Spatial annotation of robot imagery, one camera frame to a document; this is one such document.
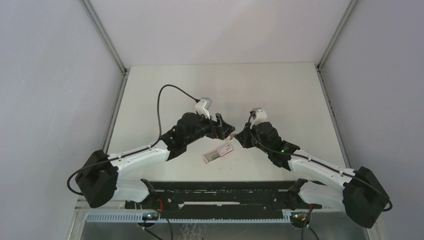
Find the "red white staple box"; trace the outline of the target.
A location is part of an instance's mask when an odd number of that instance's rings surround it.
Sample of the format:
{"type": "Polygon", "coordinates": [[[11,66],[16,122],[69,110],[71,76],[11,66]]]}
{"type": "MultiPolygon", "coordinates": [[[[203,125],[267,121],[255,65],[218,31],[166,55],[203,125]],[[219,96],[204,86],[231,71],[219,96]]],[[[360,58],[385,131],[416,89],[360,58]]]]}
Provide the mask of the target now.
{"type": "Polygon", "coordinates": [[[202,156],[203,161],[208,164],[210,162],[213,162],[219,158],[222,158],[226,155],[228,155],[229,153],[233,152],[234,148],[230,143],[226,143],[222,146],[220,146],[219,148],[217,148],[216,150],[213,150],[212,152],[209,152],[205,155],[202,156]]]}

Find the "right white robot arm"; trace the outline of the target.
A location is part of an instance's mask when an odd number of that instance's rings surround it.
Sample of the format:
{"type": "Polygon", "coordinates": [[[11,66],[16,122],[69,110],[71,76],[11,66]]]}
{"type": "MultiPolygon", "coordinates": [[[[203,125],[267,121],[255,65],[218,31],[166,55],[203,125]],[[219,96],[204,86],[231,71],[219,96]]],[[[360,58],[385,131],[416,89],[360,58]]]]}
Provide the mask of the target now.
{"type": "Polygon", "coordinates": [[[298,145],[282,140],[270,122],[247,123],[234,136],[243,148],[257,148],[277,167],[305,175],[288,190],[290,209],[305,204],[344,212],[354,223],[370,229],[393,205],[374,173],[345,168],[312,156],[298,145]]]}

